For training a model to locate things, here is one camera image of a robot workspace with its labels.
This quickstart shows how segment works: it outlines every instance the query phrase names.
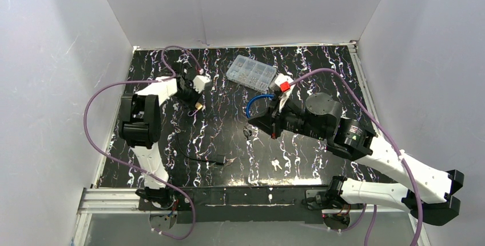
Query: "robotic arm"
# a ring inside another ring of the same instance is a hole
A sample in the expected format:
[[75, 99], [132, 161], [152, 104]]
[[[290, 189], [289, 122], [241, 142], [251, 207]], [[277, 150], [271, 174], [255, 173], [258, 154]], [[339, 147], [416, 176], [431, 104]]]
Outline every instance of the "robotic arm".
[[[158, 140], [161, 134], [160, 106], [169, 98], [175, 97], [190, 110], [202, 109], [198, 102], [202, 91], [211, 84], [207, 76], [195, 70], [182, 69], [173, 79], [157, 77], [158, 83], [153, 83], [135, 94], [125, 94], [121, 97], [119, 135], [126, 140], [128, 146], [136, 155], [140, 167], [153, 173], [162, 180], [168, 181]], [[136, 194], [145, 200], [152, 201], [157, 206], [170, 203], [165, 184], [145, 174], [145, 188]]]
[[397, 181], [381, 184], [356, 181], [335, 176], [327, 191], [316, 193], [308, 203], [321, 209], [331, 203], [367, 203], [392, 207], [418, 215], [416, 199], [408, 174], [401, 164], [404, 158], [415, 176], [422, 199], [423, 221], [444, 225], [459, 214], [460, 200], [453, 196], [463, 186], [464, 175], [458, 170], [447, 172], [434, 169], [401, 150], [396, 156], [391, 144], [375, 131], [357, 120], [341, 117], [342, 104], [325, 93], [309, 96], [301, 110], [289, 95], [292, 79], [279, 74], [270, 85], [275, 95], [269, 106], [248, 120], [273, 139], [283, 130], [327, 141], [327, 149], [334, 155], [378, 170]]

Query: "white wall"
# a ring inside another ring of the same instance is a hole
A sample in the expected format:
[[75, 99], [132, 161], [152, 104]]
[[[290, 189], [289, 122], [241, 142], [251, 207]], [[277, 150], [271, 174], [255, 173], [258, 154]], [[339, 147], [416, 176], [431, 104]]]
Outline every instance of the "white wall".
[[[84, 106], [125, 79], [132, 48], [106, 0], [0, 0], [0, 46], [0, 244], [68, 245], [100, 159]], [[100, 145], [120, 94], [91, 111]]]
[[458, 169], [460, 216], [426, 225], [433, 245], [483, 245], [485, 0], [382, 0], [360, 39], [380, 120], [400, 148]]
[[358, 39], [380, 0], [108, 0], [132, 45], [244, 46]]

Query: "clear plastic container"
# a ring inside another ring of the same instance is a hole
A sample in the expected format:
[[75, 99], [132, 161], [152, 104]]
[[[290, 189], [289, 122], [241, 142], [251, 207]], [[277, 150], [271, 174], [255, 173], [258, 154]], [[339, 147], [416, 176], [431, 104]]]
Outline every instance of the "clear plastic container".
[[275, 67], [238, 55], [226, 75], [230, 81], [261, 93], [267, 93], [268, 86], [273, 81], [275, 74]]

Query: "blue tube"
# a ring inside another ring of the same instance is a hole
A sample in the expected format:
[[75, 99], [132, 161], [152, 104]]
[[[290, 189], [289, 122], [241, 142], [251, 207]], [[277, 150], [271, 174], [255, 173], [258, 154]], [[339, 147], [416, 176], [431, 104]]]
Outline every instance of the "blue tube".
[[261, 99], [261, 98], [273, 98], [274, 95], [272, 94], [262, 94], [260, 96], [255, 96], [253, 97], [253, 99], [249, 100], [247, 106], [246, 106], [246, 117], [247, 118], [250, 118], [251, 116], [249, 115], [249, 109], [251, 108], [251, 105], [253, 105], [253, 103], [258, 100], [258, 99]]

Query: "black marble tabletop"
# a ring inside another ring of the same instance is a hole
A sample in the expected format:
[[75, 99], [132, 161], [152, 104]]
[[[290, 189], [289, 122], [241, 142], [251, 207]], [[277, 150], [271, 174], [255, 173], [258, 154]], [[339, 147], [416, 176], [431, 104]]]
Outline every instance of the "black marble tabletop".
[[[315, 185], [327, 184], [332, 176], [344, 175], [358, 180], [390, 182], [379, 172], [332, 155], [322, 141], [283, 132], [276, 140], [247, 124], [245, 106], [260, 93], [225, 76], [230, 63], [239, 55], [277, 67], [294, 79], [318, 68], [333, 68], [339, 72], [355, 94], [365, 103], [346, 46], [258, 47], [230, 49], [193, 49], [205, 71], [213, 78], [213, 86], [204, 92], [204, 109], [195, 116], [175, 100], [161, 107], [162, 135], [158, 144], [163, 163], [172, 183], [180, 187], [215, 187], [247, 185]], [[179, 50], [166, 52], [169, 64], [194, 64]], [[166, 73], [160, 50], [135, 52], [128, 80], [153, 79]], [[145, 85], [127, 85], [125, 93], [133, 93]], [[369, 124], [361, 109], [353, 102], [338, 78], [330, 74], [317, 74], [298, 84], [291, 98], [303, 107], [303, 101], [312, 93], [325, 92], [344, 105], [344, 116]], [[258, 100], [252, 108], [255, 113], [268, 100]], [[253, 132], [246, 140], [243, 128]], [[134, 164], [134, 153], [118, 138], [115, 127], [109, 153]], [[175, 141], [178, 134], [181, 148]], [[187, 159], [181, 152], [200, 159], [223, 154], [235, 158], [227, 166]], [[98, 187], [143, 187], [144, 178], [132, 168], [107, 160]]]

